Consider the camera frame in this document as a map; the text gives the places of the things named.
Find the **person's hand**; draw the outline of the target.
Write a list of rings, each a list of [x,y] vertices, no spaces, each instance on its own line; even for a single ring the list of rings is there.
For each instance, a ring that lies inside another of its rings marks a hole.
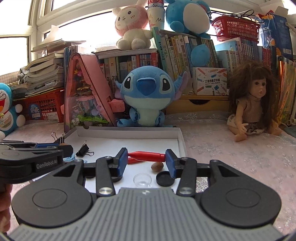
[[[7,232],[11,226],[11,191],[12,184],[5,185],[5,191],[1,192],[1,206],[0,206],[0,219],[1,219],[1,232]]]

